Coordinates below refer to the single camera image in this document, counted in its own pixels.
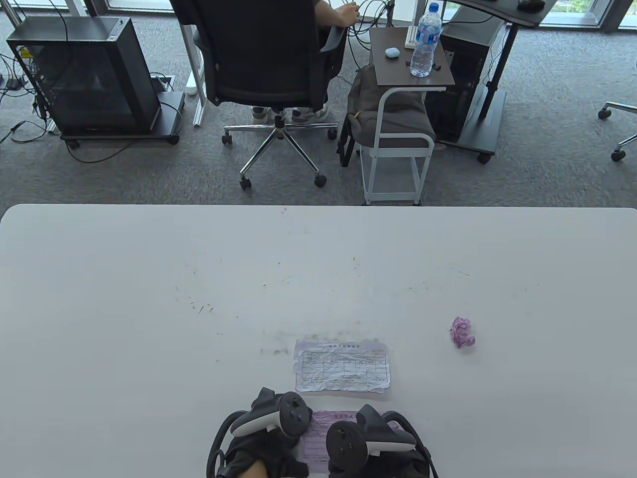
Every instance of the office chair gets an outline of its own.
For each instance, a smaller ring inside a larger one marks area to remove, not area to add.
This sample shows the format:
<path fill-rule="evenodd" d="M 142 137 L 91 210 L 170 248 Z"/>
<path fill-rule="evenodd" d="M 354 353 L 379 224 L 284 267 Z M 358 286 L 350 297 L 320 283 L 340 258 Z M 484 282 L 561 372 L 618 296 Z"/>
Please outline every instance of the office chair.
<path fill-rule="evenodd" d="M 600 111 L 598 111 L 598 118 L 599 119 L 608 118 L 612 113 L 612 111 L 609 110 L 609 108 L 627 111 L 629 113 L 633 113 L 637 115 L 637 106 L 625 105 L 624 103 L 616 103 L 614 101 L 607 101 L 606 103 L 604 103 L 604 107 Z M 612 159 L 613 161 L 621 161 L 623 158 L 625 158 L 626 151 L 623 151 L 622 148 L 626 146 L 627 144 L 632 143 L 633 141 L 637 141 L 637 134 L 634 134 L 630 136 L 629 138 L 626 138 L 624 141 L 618 142 L 617 147 L 615 148 L 613 153 L 610 155 L 610 159 Z"/>
<path fill-rule="evenodd" d="M 240 171 L 240 186 L 252 186 L 246 172 L 263 152 L 286 139 L 314 171 L 314 184 L 327 182 L 290 132 L 326 129 L 335 140 L 338 125 L 285 124 L 285 108 L 319 111 L 327 101 L 329 81 L 340 71 L 346 30 L 332 28 L 320 47 L 312 0 L 171 0 L 179 22 L 195 25 L 194 43 L 204 59 L 206 96 L 218 106 L 225 101 L 272 108 L 275 124 L 226 126 L 222 143 L 230 146 L 232 131 L 268 130 L 269 136 Z"/>

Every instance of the crumpled paper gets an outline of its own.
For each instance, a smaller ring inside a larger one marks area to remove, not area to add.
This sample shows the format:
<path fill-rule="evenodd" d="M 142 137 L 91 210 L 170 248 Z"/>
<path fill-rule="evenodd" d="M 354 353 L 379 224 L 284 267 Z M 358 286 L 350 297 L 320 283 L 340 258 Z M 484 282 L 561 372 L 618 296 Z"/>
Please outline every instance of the crumpled paper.
<path fill-rule="evenodd" d="M 469 319 L 463 319 L 456 317 L 454 323 L 451 325 L 451 340 L 459 349 L 463 347 L 471 347 L 476 343 L 476 338 L 471 333 L 471 321 Z"/>

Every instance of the sneaker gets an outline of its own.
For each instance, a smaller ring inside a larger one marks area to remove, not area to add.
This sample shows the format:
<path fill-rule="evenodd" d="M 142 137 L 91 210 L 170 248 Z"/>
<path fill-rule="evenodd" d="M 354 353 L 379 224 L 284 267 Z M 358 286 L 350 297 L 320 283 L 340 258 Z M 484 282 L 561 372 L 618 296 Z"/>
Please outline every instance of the sneaker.
<path fill-rule="evenodd" d="M 322 123 L 327 118 L 329 108 L 323 105 L 323 109 L 313 112 L 311 108 L 295 108 L 292 110 L 292 122 L 295 124 Z"/>
<path fill-rule="evenodd" d="M 264 108 L 262 106 L 253 106 L 252 107 L 252 124 L 268 124 L 270 120 L 274 121 L 275 116 L 283 115 L 283 119 L 285 119 L 285 111 L 283 112 L 275 112 L 272 108 Z"/>

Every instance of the computer case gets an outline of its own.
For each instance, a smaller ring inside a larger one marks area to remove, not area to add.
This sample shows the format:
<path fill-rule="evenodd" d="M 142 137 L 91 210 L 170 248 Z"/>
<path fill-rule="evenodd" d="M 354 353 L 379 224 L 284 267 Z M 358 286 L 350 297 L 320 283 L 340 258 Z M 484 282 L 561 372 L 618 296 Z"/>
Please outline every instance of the computer case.
<path fill-rule="evenodd" d="M 128 17 L 27 17 L 7 43 L 63 134 L 148 133 L 161 105 Z"/>
<path fill-rule="evenodd" d="M 499 51 L 489 53 L 492 48 L 497 48 L 494 42 L 504 24 L 499 18 L 462 6 L 443 28 L 440 43 L 455 86 L 446 91 L 427 93 L 425 106 L 437 141 L 455 143 L 460 138 L 467 117 L 480 99 L 484 88 L 481 81 Z"/>

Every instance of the plastic bottle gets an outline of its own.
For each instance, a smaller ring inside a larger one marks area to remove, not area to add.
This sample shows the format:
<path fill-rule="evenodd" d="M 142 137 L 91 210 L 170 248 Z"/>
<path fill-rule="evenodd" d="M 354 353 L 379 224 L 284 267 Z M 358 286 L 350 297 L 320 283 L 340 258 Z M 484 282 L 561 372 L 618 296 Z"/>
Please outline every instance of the plastic bottle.
<path fill-rule="evenodd" d="M 429 11 L 418 22 L 416 48 L 413 51 L 412 65 L 410 67 L 413 76 L 423 78 L 430 74 L 441 30 L 442 20 L 440 20 L 440 15 L 438 15 L 438 4 L 431 3 Z"/>

